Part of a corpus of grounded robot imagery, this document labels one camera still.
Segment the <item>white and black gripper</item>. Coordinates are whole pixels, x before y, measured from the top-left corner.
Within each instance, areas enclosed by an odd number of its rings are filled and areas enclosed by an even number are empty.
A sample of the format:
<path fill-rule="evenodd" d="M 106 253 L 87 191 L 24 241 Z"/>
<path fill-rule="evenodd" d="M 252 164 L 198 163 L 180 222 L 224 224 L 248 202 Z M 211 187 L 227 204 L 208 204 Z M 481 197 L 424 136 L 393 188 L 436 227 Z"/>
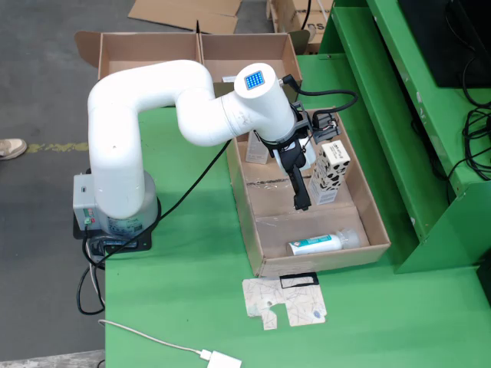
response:
<path fill-rule="evenodd" d="M 308 210 L 310 197 L 300 171 L 309 169 L 315 163 L 311 136 L 291 136 L 283 141 L 268 142 L 268 150 L 282 174 L 290 178 L 295 191 L 295 209 Z"/>

